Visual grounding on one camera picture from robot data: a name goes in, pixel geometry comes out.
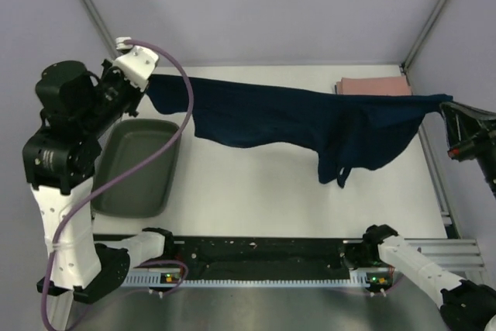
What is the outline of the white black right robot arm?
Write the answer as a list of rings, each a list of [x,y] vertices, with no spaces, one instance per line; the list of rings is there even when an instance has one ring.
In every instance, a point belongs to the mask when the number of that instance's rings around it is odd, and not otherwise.
[[[449,145],[459,162],[475,159],[490,190],[495,192],[495,114],[458,102],[440,106]],[[398,269],[436,304],[451,330],[494,330],[495,290],[475,284],[417,251],[388,225],[370,226],[363,234],[363,259]]]

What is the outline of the navy blue t-shirt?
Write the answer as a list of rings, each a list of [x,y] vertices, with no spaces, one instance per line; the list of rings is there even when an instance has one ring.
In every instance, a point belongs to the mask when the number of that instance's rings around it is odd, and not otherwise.
[[[191,78],[195,136],[224,146],[289,143],[318,155],[318,179],[344,187],[351,170],[398,157],[450,95],[335,95]]]

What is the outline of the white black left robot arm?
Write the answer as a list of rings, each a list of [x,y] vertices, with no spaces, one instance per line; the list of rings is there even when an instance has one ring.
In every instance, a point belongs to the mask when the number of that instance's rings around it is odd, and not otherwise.
[[[93,188],[99,138],[123,114],[136,116],[143,93],[109,60],[102,74],[76,60],[47,67],[35,87],[42,104],[41,127],[22,149],[26,181],[40,209],[52,267],[39,292],[70,291],[76,302],[93,304],[148,260],[167,266],[175,259],[171,232],[145,228],[113,247],[96,243],[91,206],[77,204]]]

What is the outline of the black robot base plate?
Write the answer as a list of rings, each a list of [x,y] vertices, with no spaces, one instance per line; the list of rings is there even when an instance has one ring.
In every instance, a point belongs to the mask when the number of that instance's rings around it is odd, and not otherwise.
[[[360,240],[176,236],[166,253],[144,267],[166,267],[178,260],[188,267],[188,280],[344,279],[351,270],[385,267]]]

